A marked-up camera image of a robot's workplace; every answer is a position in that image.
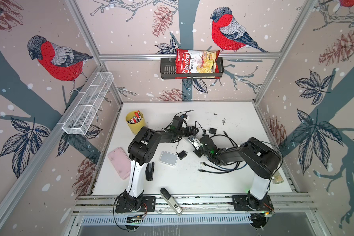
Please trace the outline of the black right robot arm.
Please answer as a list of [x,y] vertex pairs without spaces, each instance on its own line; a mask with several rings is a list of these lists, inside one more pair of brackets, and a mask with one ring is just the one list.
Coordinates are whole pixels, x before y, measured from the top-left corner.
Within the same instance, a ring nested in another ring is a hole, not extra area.
[[229,138],[232,147],[218,148],[212,137],[205,135],[199,141],[194,141],[194,153],[198,156],[205,156],[213,166],[202,163],[215,171],[200,169],[200,172],[210,174],[228,174],[244,167],[249,167],[254,178],[251,188],[247,192],[246,203],[250,209],[259,210],[267,206],[267,194],[273,175],[283,163],[282,156],[267,146],[265,142],[254,137],[249,138],[241,145]]

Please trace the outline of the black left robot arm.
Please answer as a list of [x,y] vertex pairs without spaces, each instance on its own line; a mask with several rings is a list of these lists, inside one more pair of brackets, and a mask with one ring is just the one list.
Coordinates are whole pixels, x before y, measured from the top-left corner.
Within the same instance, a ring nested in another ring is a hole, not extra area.
[[186,118],[187,115],[175,116],[162,130],[142,127],[128,146],[131,171],[129,184],[123,192],[123,197],[131,209],[138,210],[143,203],[145,168],[153,159],[158,145],[178,143],[183,137],[194,136],[199,132],[198,128],[187,124]]

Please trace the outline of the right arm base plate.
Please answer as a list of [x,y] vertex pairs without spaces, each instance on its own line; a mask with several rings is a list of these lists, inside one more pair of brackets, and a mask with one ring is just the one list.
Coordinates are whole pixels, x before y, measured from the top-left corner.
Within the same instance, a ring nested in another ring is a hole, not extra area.
[[258,200],[251,194],[233,195],[232,205],[235,211],[274,211],[274,207],[269,195],[266,195],[263,199]]

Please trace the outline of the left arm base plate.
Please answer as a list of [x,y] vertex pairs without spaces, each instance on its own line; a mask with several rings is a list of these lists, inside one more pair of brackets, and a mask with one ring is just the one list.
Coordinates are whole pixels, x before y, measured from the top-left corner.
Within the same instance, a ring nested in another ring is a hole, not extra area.
[[143,196],[135,198],[130,196],[126,191],[120,194],[115,200],[115,213],[128,212],[154,212],[156,198],[154,196]]

